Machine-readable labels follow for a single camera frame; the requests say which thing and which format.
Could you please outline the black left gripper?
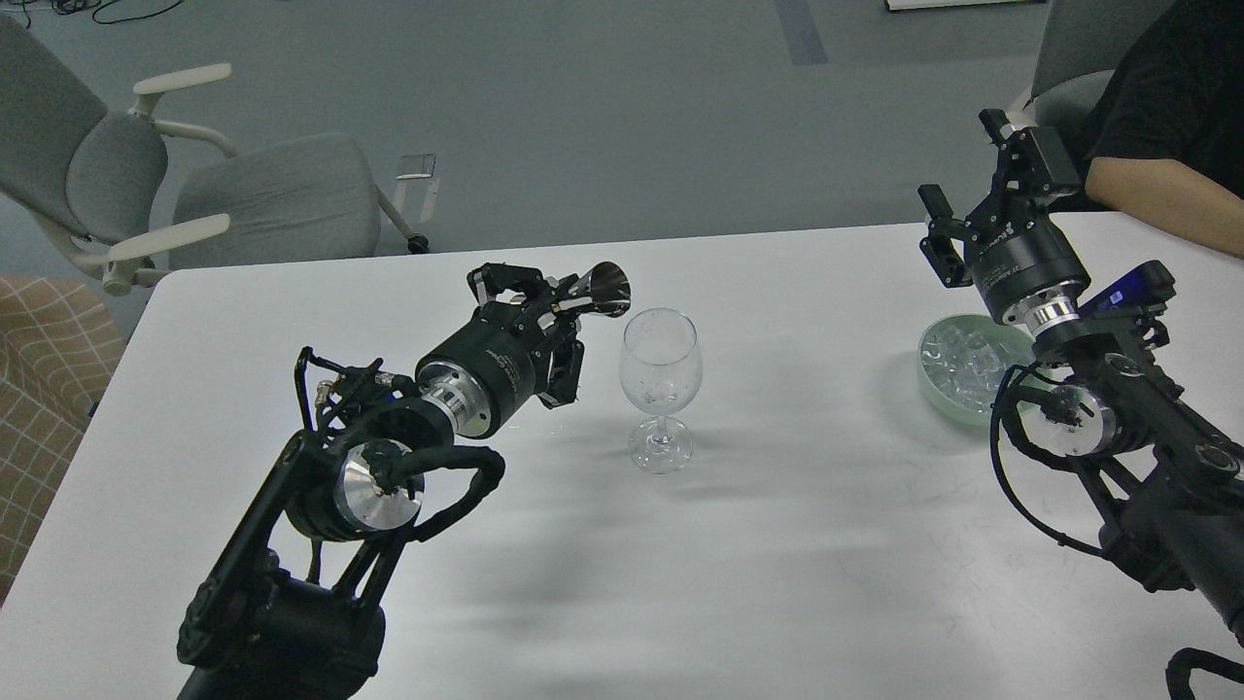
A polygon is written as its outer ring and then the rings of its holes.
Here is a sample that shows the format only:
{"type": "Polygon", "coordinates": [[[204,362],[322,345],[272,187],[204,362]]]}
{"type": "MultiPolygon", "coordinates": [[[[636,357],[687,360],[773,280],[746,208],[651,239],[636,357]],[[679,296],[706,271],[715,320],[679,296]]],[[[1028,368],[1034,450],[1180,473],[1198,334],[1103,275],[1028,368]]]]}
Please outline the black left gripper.
{"type": "Polygon", "coordinates": [[[550,315],[555,287],[542,271],[489,262],[466,283],[478,310],[415,366],[423,398],[448,413],[454,434],[489,438],[534,395],[542,407],[576,402],[585,344],[572,322],[550,315]],[[503,305],[503,292],[522,301],[503,305]]]}

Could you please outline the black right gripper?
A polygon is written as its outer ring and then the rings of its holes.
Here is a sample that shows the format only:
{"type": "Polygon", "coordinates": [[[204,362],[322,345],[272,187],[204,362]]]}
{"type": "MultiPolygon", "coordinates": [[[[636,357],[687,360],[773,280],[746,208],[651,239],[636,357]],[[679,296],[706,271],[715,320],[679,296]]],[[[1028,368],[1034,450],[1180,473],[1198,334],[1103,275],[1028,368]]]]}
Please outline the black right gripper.
{"type": "Polygon", "coordinates": [[[991,322],[1005,325],[1023,298],[1057,285],[1074,296],[1088,287],[1088,271],[1045,208],[1082,190],[1084,178],[1051,127],[1014,124],[1000,108],[982,109],[979,121],[998,150],[989,199],[1000,205],[978,205],[969,228],[940,187],[916,188],[928,214],[919,247],[943,287],[977,285],[991,322]]]}

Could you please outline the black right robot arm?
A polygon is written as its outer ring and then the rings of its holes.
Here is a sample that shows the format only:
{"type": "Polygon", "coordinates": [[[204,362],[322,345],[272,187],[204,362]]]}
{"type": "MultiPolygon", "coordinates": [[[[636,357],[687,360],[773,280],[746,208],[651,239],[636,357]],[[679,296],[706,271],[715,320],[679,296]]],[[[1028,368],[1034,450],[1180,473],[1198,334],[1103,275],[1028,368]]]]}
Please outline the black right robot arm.
{"type": "Polygon", "coordinates": [[[959,219],[919,187],[924,254],[947,288],[974,287],[991,323],[1028,329],[1034,359],[1001,377],[989,415],[991,469],[1010,505],[1057,545],[1107,561],[1147,592],[1198,592],[1235,639],[1243,629],[1242,446],[1183,400],[1156,363],[1176,296],[1147,261],[1084,298],[1088,271],[1050,206],[1079,191],[1057,132],[999,108],[979,121],[998,150],[990,190],[959,219]],[[1040,521],[1004,470],[1006,438],[1029,460],[1071,472],[1101,517],[1097,545],[1040,521]]]}

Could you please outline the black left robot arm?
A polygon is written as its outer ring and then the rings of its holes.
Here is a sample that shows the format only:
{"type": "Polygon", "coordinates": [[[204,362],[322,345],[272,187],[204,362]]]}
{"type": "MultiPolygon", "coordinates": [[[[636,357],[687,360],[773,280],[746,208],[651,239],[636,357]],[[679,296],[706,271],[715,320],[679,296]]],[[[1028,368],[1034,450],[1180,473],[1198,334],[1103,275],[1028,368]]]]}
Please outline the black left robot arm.
{"type": "Polygon", "coordinates": [[[348,699],[378,670],[382,597],[406,545],[471,513],[505,463],[480,446],[527,399],[576,399],[583,315],[621,316],[627,276],[484,264],[478,305],[412,375],[294,363],[302,426],[282,448],[180,624],[182,699],[348,699]]]}

